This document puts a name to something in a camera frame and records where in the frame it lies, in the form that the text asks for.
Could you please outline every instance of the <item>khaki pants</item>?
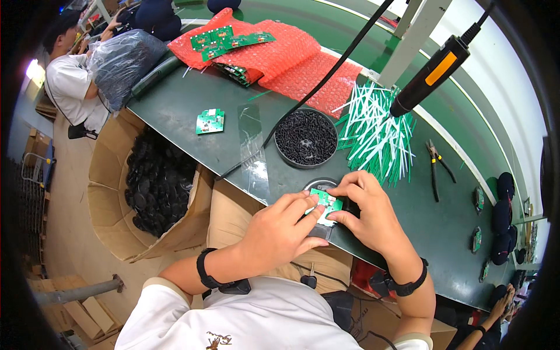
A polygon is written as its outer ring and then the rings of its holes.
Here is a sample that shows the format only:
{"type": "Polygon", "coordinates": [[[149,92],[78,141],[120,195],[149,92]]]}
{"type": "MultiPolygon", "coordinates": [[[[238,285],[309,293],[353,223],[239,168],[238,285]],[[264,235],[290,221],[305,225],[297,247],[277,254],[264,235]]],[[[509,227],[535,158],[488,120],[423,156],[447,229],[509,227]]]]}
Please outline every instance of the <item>khaki pants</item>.
{"type": "MultiPolygon", "coordinates": [[[[245,235],[253,215],[263,208],[264,205],[230,183],[226,181],[216,182],[212,192],[207,246],[209,248],[223,248],[239,242],[245,235]]],[[[311,268],[311,263],[315,263],[316,272],[338,278],[349,285],[352,256],[335,246],[311,249],[298,256],[293,262],[307,268],[311,268]]],[[[309,271],[292,264],[286,264],[264,275],[299,282],[304,274],[309,275],[309,271]]],[[[316,276],[317,288],[315,290],[320,294],[346,290],[346,287],[338,281],[316,276]]]]}

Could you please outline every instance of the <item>finger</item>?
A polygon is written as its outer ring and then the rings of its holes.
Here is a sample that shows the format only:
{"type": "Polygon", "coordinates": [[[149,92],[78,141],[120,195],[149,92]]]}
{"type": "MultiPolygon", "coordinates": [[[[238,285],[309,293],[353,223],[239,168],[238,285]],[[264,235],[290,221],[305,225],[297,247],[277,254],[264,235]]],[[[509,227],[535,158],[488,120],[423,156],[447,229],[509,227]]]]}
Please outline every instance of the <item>finger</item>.
{"type": "Polygon", "coordinates": [[[295,223],[303,214],[305,214],[306,210],[316,206],[318,201],[319,196],[317,194],[296,199],[286,208],[286,210],[284,210],[282,216],[290,220],[290,222],[293,220],[295,223]]]}
{"type": "Polygon", "coordinates": [[[301,244],[296,249],[296,256],[300,256],[301,254],[305,253],[306,251],[313,249],[318,246],[328,246],[329,243],[322,238],[319,237],[305,237],[301,244]]]}
{"type": "Polygon", "coordinates": [[[317,220],[319,220],[324,212],[325,206],[322,204],[318,205],[296,224],[297,232],[300,232],[302,236],[307,236],[309,232],[311,232],[313,227],[315,227],[315,225],[317,224],[317,220]]]}
{"type": "Polygon", "coordinates": [[[342,178],[338,186],[340,187],[347,184],[356,184],[364,190],[381,188],[381,186],[379,185],[379,181],[377,181],[375,176],[373,176],[372,174],[370,174],[365,170],[354,171],[349,174],[346,174],[342,178]]]}
{"type": "Polygon", "coordinates": [[[360,230],[360,227],[362,226],[360,219],[344,210],[332,212],[326,217],[326,219],[340,222],[341,224],[348,227],[348,229],[352,232],[358,232],[360,230]]]}
{"type": "Polygon", "coordinates": [[[286,210],[294,200],[309,197],[309,191],[301,191],[299,193],[286,193],[280,197],[271,207],[278,211],[283,212],[286,210]]]}
{"type": "Polygon", "coordinates": [[[346,196],[356,202],[358,206],[364,205],[367,201],[367,193],[356,184],[346,184],[337,188],[329,189],[327,192],[335,197],[346,196]]]}

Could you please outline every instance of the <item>man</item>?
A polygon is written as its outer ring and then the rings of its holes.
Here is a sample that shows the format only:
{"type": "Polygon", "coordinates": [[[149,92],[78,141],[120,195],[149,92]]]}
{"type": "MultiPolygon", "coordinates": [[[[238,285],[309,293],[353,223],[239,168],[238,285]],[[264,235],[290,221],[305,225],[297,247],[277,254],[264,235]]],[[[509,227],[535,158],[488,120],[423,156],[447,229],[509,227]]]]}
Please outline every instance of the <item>man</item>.
{"type": "MultiPolygon", "coordinates": [[[[376,178],[365,171],[352,172],[329,194],[355,201],[361,217],[339,211],[327,219],[343,223],[380,252],[397,284],[416,282],[411,294],[397,298],[402,317],[394,346],[431,349],[433,282],[376,178]]],[[[215,183],[208,246],[219,249],[175,262],[150,278],[115,349],[359,349],[336,325],[332,309],[319,294],[346,290],[343,283],[348,283],[352,257],[327,247],[321,238],[307,236],[324,212],[317,202],[317,195],[303,191],[285,194],[258,211],[260,204],[243,192],[225,181],[215,183]],[[290,262],[305,268],[314,263],[321,273],[315,290],[300,283],[300,273],[290,262]],[[248,278],[252,289],[246,295],[214,289],[204,299],[204,309],[191,310],[193,295],[208,289],[206,276],[216,283],[248,278]]]]}
{"type": "MultiPolygon", "coordinates": [[[[110,112],[101,101],[94,82],[87,76],[85,65],[91,54],[83,54],[87,42],[82,43],[79,55],[68,55],[78,33],[79,19],[80,11],[65,10],[47,31],[43,44],[50,63],[46,68],[45,89],[72,126],[84,123],[87,130],[99,133],[110,112]]],[[[101,41],[110,39],[118,25],[115,16],[101,35],[101,41]]]]}

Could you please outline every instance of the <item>t-shirt logo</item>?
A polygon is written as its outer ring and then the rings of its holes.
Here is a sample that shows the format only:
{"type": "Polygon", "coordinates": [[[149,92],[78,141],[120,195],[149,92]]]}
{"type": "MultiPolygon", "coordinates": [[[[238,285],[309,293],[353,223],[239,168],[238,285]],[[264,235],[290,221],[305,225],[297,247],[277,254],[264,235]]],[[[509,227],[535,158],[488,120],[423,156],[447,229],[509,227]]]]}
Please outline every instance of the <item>t-shirt logo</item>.
{"type": "Polygon", "coordinates": [[[213,339],[208,338],[210,346],[207,346],[206,350],[218,350],[218,345],[231,345],[231,336],[229,334],[219,335],[212,332],[206,332],[206,334],[210,334],[213,337],[213,339]]]}

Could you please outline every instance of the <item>transparent tape strip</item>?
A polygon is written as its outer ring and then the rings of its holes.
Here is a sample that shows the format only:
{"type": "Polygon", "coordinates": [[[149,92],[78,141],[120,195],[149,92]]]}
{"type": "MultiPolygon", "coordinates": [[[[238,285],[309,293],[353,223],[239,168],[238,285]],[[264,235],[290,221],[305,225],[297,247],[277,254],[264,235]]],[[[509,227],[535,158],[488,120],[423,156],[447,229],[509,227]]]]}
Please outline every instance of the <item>transparent tape strip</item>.
{"type": "Polygon", "coordinates": [[[254,155],[241,165],[240,188],[263,204],[270,201],[268,185],[267,162],[263,144],[260,112],[257,104],[245,104],[237,107],[237,124],[239,126],[239,140],[241,160],[254,155]]]}

